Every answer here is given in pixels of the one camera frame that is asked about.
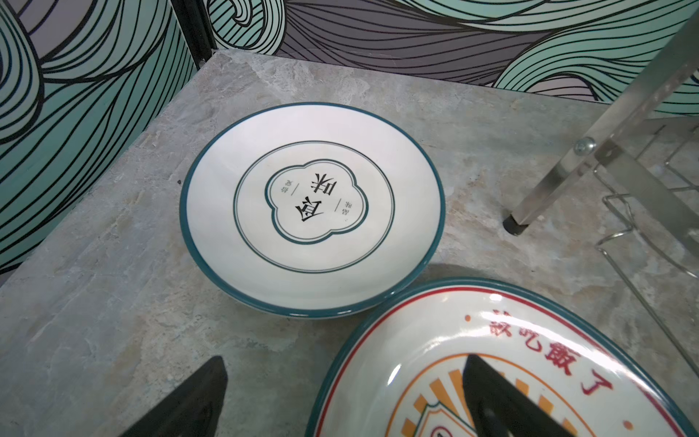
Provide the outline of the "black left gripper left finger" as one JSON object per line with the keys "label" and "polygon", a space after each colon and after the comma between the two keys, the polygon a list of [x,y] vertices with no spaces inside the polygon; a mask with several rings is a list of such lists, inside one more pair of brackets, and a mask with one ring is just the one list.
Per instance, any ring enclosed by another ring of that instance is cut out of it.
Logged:
{"label": "black left gripper left finger", "polygon": [[213,437],[228,380],[223,358],[210,358],[122,436]]}

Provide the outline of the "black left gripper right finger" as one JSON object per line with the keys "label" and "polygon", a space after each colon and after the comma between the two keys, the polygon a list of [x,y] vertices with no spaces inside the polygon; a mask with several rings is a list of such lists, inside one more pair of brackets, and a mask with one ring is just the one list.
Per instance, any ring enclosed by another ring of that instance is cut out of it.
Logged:
{"label": "black left gripper right finger", "polygon": [[468,356],[462,389],[479,436],[568,436],[570,433],[476,354]]}

